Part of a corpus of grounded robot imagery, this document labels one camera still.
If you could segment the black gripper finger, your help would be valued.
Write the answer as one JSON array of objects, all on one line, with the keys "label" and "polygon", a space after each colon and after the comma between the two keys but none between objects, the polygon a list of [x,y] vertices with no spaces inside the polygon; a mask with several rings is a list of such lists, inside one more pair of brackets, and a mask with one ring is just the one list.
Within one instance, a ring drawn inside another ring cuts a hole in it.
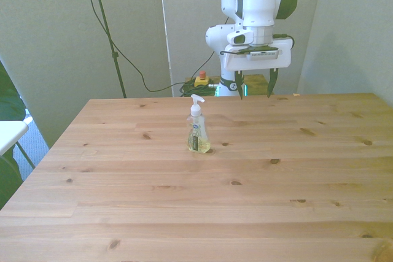
[{"label": "black gripper finger", "polygon": [[244,76],[242,71],[235,71],[235,83],[238,90],[238,94],[240,98],[243,98],[243,84],[244,84]]},{"label": "black gripper finger", "polygon": [[279,73],[278,68],[270,69],[270,79],[269,79],[268,86],[267,86],[267,97],[268,98],[273,94],[273,90],[274,90],[274,87],[275,87],[277,79],[278,79],[278,73]]}]

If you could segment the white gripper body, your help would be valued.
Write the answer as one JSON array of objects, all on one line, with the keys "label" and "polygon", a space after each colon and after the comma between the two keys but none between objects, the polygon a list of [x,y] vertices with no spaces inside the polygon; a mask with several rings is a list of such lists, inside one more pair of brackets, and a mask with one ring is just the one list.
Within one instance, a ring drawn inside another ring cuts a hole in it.
[{"label": "white gripper body", "polygon": [[291,63],[292,39],[274,39],[270,47],[274,50],[252,50],[247,45],[228,45],[223,51],[224,69],[249,71],[288,67]]}]

